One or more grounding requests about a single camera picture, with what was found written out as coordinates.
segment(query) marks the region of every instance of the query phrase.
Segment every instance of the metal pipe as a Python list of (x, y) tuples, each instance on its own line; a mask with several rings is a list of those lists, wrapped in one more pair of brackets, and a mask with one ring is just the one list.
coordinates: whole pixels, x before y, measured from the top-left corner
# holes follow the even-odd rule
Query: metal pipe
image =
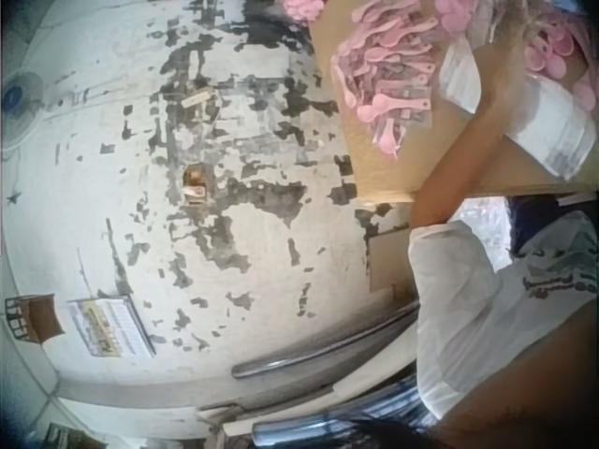
[(339, 437), (351, 432), (353, 421), (396, 417), (409, 425), (428, 418), (413, 374), (397, 384), (346, 402), (321, 413), (271, 423), (258, 423), (252, 430), (257, 447)]
[(346, 346), (349, 346), (356, 341), (370, 337), (372, 334), (389, 327), (410, 313), (415, 312), (419, 307), (417, 301), (402, 307), (398, 311), (394, 312), (389, 318), (384, 321), (379, 321), (374, 325), (366, 327), (358, 332), (349, 334), (340, 340), (325, 344), (315, 348), (309, 348), (304, 350), (298, 350), (291, 352), (290, 354), (282, 354), (275, 356), (268, 356), (251, 362), (240, 363), (235, 365), (231, 370), (231, 375), (236, 379), (243, 379), (245, 377), (256, 376), (257, 374), (263, 374), (265, 372), (272, 371), (274, 369), (280, 369), (284, 367), (290, 367), (297, 365), (298, 363), (312, 360), (322, 355), (327, 355), (333, 351), (337, 351)]

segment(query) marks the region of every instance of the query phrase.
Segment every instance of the pink plastic item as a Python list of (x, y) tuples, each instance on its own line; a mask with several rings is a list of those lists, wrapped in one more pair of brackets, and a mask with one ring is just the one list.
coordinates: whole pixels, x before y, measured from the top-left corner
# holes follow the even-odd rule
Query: pink plastic item
[(406, 28), (402, 28), (402, 27), (397, 27), (394, 28), (388, 32), (385, 33), (385, 35), (383, 37), (381, 37), (381, 40), (379, 41), (379, 44), (383, 47), (395, 47), (397, 44), (400, 43), (400, 41), (408, 36), (411, 35), (413, 33), (422, 33), (424, 31), (429, 31), (431, 29), (433, 29), (435, 26), (437, 26), (439, 24), (439, 21), (437, 21), (434, 18), (430, 18), (425, 20), (423, 23), (419, 23), (418, 25), (414, 25), (414, 26), (408, 26)]
[(280, 0), (285, 13), (296, 22), (313, 22), (325, 7), (323, 0)]
[(361, 7), (355, 9), (354, 12), (352, 12), (352, 21), (354, 23), (360, 23), (362, 18), (366, 14), (366, 12), (368, 12), (368, 10), (371, 7), (374, 7), (374, 6), (378, 5), (379, 3), (381, 3), (381, 1), (382, 0), (371, 0), (367, 4), (362, 5)]

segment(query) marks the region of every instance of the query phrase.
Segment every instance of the dark stain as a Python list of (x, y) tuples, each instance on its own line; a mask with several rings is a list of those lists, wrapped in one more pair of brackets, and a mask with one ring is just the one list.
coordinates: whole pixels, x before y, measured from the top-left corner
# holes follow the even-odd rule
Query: dark stain
[(167, 31), (167, 47), (174, 47), (179, 42), (179, 39), (177, 30), (172, 29)]
[(165, 34), (162, 31), (152, 31), (151, 33), (148, 33), (147, 37), (151, 37), (153, 39), (159, 39), (164, 35)]
[[(235, 51), (241, 51), (247, 45), (257, 45), (267, 49), (285, 46), (293, 52), (306, 51), (308, 54), (313, 54), (314, 49), (308, 33), (300, 27), (292, 29), (286, 21), (269, 14), (266, 7), (271, 5), (272, 2), (269, 1), (246, 1), (243, 4), (243, 22), (233, 22), (217, 28), (220, 31), (243, 37), (243, 43), (238, 45)], [(207, 26), (205, 20), (197, 23)]]
[(133, 293), (133, 289), (131, 288), (131, 285), (129, 285), (127, 272), (125, 271), (123, 262), (121, 262), (119, 254), (116, 251), (116, 246), (114, 244), (114, 232), (112, 231), (110, 218), (106, 219), (106, 228), (108, 229), (109, 245), (110, 250), (112, 251), (112, 263), (114, 264), (114, 282), (116, 285), (116, 290), (121, 296), (131, 295)]
[(346, 206), (357, 196), (358, 189), (356, 185), (353, 182), (346, 184), (343, 181), (340, 187), (333, 187), (329, 194), (329, 198), (337, 206)]
[(301, 289), (301, 297), (299, 297), (299, 301), (298, 301), (298, 305), (299, 305), (298, 316), (303, 316), (306, 314), (306, 308), (308, 307), (308, 290), (310, 290), (311, 286), (312, 286), (312, 284), (307, 282), (304, 284), (303, 288)]
[(127, 254), (127, 265), (133, 267), (138, 262), (139, 253), (147, 254), (150, 251), (150, 243), (136, 243), (133, 234), (127, 234), (124, 238), (131, 241), (131, 251)]
[(191, 319), (181, 309), (177, 309), (177, 315), (179, 315), (179, 319), (175, 320), (175, 330), (184, 329), (191, 323)]
[(175, 253), (175, 258), (171, 260), (169, 263), (169, 270), (177, 277), (174, 282), (175, 287), (179, 288), (187, 288), (194, 280), (188, 277), (183, 268), (187, 268), (187, 263), (185, 262), (185, 256), (181, 253)]
[(309, 108), (319, 110), (327, 117), (332, 117), (333, 114), (339, 112), (337, 103), (333, 100), (311, 101), (307, 99), (305, 95), (308, 92), (308, 85), (301, 80), (296, 82), (293, 78), (286, 77), (284, 85), (287, 88), (287, 92), (283, 94), (287, 102), (287, 108), (283, 109), (281, 113), (286, 117), (299, 117), (302, 112)]
[(393, 209), (390, 204), (383, 203), (376, 206), (376, 210), (374, 211), (379, 217), (384, 217), (388, 214), (388, 212)]
[(148, 338), (152, 343), (165, 344), (167, 342), (167, 339), (160, 337), (159, 335), (150, 334)]
[(256, 100), (255, 103), (250, 105), (251, 110), (255, 110), (258, 112), (259, 110), (264, 110), (269, 106), (269, 102), (266, 100)]
[(224, 136), (228, 136), (227, 131), (225, 131), (224, 129), (220, 129), (220, 128), (213, 128), (213, 130), (212, 130), (213, 138), (223, 138)]
[(231, 301), (236, 307), (241, 307), (249, 311), (252, 309), (252, 303), (255, 301), (252, 297), (250, 297), (250, 292), (244, 293), (239, 297), (233, 297), (231, 292), (226, 294), (226, 298)]
[(252, 161), (246, 162), (243, 168), (241, 169), (241, 178), (244, 180), (245, 178), (249, 178), (258, 173), (258, 171), (263, 170), (264, 168), (276, 168), (276, 165), (273, 164), (260, 164), (260, 161)]
[(279, 122), (279, 127), (281, 129), (272, 131), (272, 133), (280, 140), (286, 140), (289, 136), (293, 135), (296, 138), (298, 145), (301, 147), (305, 146), (306, 136), (304, 135), (303, 130), (290, 122)]
[(195, 297), (189, 302), (195, 306), (199, 306), (201, 309), (208, 309), (208, 301), (202, 297)]
[(202, 352), (202, 351), (203, 351), (204, 349), (206, 349), (206, 348), (210, 348), (210, 345), (209, 345), (209, 343), (208, 343), (207, 341), (205, 341), (205, 340), (203, 340), (203, 339), (201, 339), (201, 338), (199, 338), (199, 337), (196, 337), (196, 335), (195, 335), (195, 334), (191, 334), (191, 336), (192, 336), (192, 338), (193, 338), (195, 341), (197, 341), (197, 342), (199, 343), (199, 346), (198, 346), (198, 348), (197, 348), (197, 349), (198, 349), (200, 352)]
[(352, 160), (346, 154), (344, 156), (334, 156), (333, 161), (337, 168), (339, 168), (339, 174), (341, 176), (351, 176), (354, 174), (354, 169), (352, 168)]
[(156, 117), (154, 119), (154, 123), (155, 123), (155, 129), (153, 132), (153, 136), (151, 136), (148, 139), (148, 146), (150, 147), (150, 150), (148, 151), (148, 153), (150, 155), (154, 154), (154, 152), (156, 151), (156, 148), (158, 148), (158, 147), (165, 148), (167, 146), (167, 144), (162, 141), (162, 129), (160, 128), (160, 119)]
[(100, 154), (112, 154), (114, 153), (114, 145), (100, 145)]
[(131, 136), (133, 136), (131, 134), (131, 130), (128, 127), (129, 122), (127, 120), (124, 121), (124, 126), (123, 126), (123, 133), (121, 133), (121, 137), (123, 138), (123, 140), (129, 140), (131, 138)]
[(296, 250), (296, 242), (293, 239), (287, 239), (287, 247), (291, 256), (291, 267), (300, 264), (300, 253)]
[(69, 73), (68, 75), (63, 75), (62, 77), (60, 77), (54, 84), (58, 84), (59, 82), (63, 82), (64, 80), (66, 80), (67, 78), (72, 77), (73, 75), (75, 75), (75, 71), (72, 71), (71, 73)]

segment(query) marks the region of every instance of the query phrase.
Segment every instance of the peeling paint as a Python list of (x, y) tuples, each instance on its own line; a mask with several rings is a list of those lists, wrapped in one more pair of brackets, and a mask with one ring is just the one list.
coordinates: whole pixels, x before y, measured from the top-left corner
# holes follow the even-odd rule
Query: peeling paint
[(114, 282), (116, 285), (116, 290), (119, 292), (119, 295), (131, 295), (133, 293), (133, 289), (131, 288), (131, 285), (129, 285), (127, 272), (124, 269), (123, 262), (121, 262), (121, 259), (119, 258), (118, 252), (116, 251), (116, 245), (114, 244), (114, 232), (112, 231), (110, 218), (106, 219), (106, 228), (108, 229), (109, 245), (110, 250), (112, 251), (112, 263), (114, 264)]
[(179, 319), (175, 320), (176, 330), (184, 329), (191, 323), (191, 319), (181, 309), (177, 309), (177, 315)]
[(207, 341), (197, 337), (195, 334), (191, 334), (191, 336), (195, 341), (197, 341), (199, 343), (199, 346), (197, 347), (197, 349), (200, 352), (202, 352), (206, 348), (210, 348), (210, 344)]
[(312, 284), (310, 282), (307, 282), (301, 289), (301, 297), (299, 297), (299, 301), (298, 301), (298, 305), (299, 305), (298, 316), (303, 316), (306, 314), (306, 308), (308, 307), (308, 290), (310, 290), (311, 286), (312, 286)]
[(247, 311), (252, 309), (252, 303), (255, 301), (252, 297), (250, 297), (250, 292), (244, 293), (239, 297), (233, 297), (231, 292), (228, 292), (226, 294), (226, 298), (231, 301), (235, 307), (241, 307)]
[(287, 239), (287, 247), (289, 248), (289, 255), (291, 256), (291, 267), (299, 265), (300, 253), (296, 250), (296, 242), (293, 239)]
[(133, 267), (138, 262), (139, 253), (147, 254), (150, 251), (151, 246), (150, 243), (147, 242), (136, 243), (133, 234), (127, 234), (124, 238), (131, 241), (131, 251), (127, 254), (127, 265)]
[(183, 271), (183, 268), (187, 268), (187, 263), (185, 262), (185, 256), (183, 254), (175, 253), (175, 258), (171, 260), (168, 265), (169, 270), (177, 278), (173, 284), (175, 287), (187, 288), (194, 283), (194, 280), (187, 276)]
[(100, 145), (100, 154), (112, 154), (114, 153), (114, 145), (105, 145), (102, 143)]
[(208, 301), (201, 297), (195, 297), (189, 302), (191, 302), (195, 306), (199, 306), (201, 309), (208, 309)]
[(353, 182), (345, 183), (342, 181), (341, 187), (333, 187), (330, 190), (328, 198), (337, 206), (347, 206), (357, 196), (358, 188), (356, 185)]
[(339, 174), (341, 176), (351, 176), (354, 174), (352, 161), (347, 154), (333, 157), (333, 162), (339, 168)]
[(308, 92), (308, 85), (302, 80), (295, 81), (291, 77), (286, 77), (284, 86), (287, 92), (283, 95), (287, 102), (287, 108), (281, 113), (287, 117), (299, 117), (302, 112), (309, 108), (314, 108), (324, 113), (327, 117), (339, 112), (335, 101), (311, 101), (305, 97)]

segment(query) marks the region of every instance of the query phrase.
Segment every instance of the plastic spoon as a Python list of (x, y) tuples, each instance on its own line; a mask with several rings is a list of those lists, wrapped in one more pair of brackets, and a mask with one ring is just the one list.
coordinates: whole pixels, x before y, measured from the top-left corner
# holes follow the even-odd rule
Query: plastic spoon
[(380, 2), (381, 0), (371, 0), (366, 5), (354, 9), (354, 12), (352, 12), (352, 22), (359, 23), (362, 20), (362, 17), (364, 17), (364, 14), (366, 14), (366, 11), (368, 11), (371, 7), (377, 5)]
[(412, 33), (422, 33), (425, 31), (429, 31), (438, 24), (439, 21), (437, 21), (434, 18), (431, 18), (418, 25), (409, 26), (407, 28), (392, 29), (391, 31), (385, 33), (385, 35), (379, 41), (379, 44), (387, 48), (395, 47), (404, 37), (411, 35)]
[(339, 82), (341, 83), (341, 86), (343, 88), (343, 98), (345, 100), (345, 104), (351, 109), (355, 108), (356, 104), (358, 103), (358, 99), (347, 88), (347, 81), (345, 80), (344, 72), (341, 70), (341, 68), (338, 65), (333, 64), (332, 66), (333, 66), (333, 69), (335, 70), (335, 72), (337, 73), (337, 78), (339, 79)]
[(400, 54), (402, 56), (417, 56), (419, 54), (424, 54), (432, 50), (432, 45), (422, 45), (419, 47), (414, 47), (412, 49), (405, 50), (390, 50), (385, 49), (383, 47), (372, 47), (371, 49), (367, 49), (364, 53), (364, 59), (371, 63), (377, 63), (383, 61), (388, 58), (388, 56), (392, 54)]
[(378, 33), (384, 33), (385, 31), (390, 30), (391, 28), (393, 28), (395, 25), (397, 25), (400, 22), (401, 19), (394, 19), (392, 21), (389, 21), (387, 23), (383, 23), (381, 26), (378, 26), (376, 28), (373, 28), (371, 30), (368, 31), (363, 31), (360, 32), (358, 31), (355, 35), (354, 38), (352, 38), (351, 43), (349, 44), (350, 47), (353, 50), (357, 50), (357, 49), (361, 49), (362, 47), (364, 47), (366, 45), (366, 40), (372, 36), (372, 35), (376, 35)]
[(363, 21), (366, 23), (373, 23), (378, 21), (379, 17), (385, 14), (387, 11), (392, 11), (394, 9), (404, 9), (405, 7), (410, 7), (418, 3), (418, 0), (403, 0), (402, 2), (396, 3), (394, 5), (388, 7), (380, 7), (373, 11), (369, 11), (363, 18)]
[(360, 106), (357, 115), (365, 123), (372, 123), (379, 115), (386, 114), (393, 109), (420, 109), (430, 110), (431, 101), (428, 98), (415, 100), (398, 100), (385, 94), (376, 94), (373, 98), (373, 104)]
[(378, 139), (378, 146), (385, 154), (395, 155), (397, 153), (397, 141), (395, 140), (395, 134), (393, 133), (394, 127), (395, 121), (393, 119), (387, 119), (383, 134), (381, 134), (381, 137)]

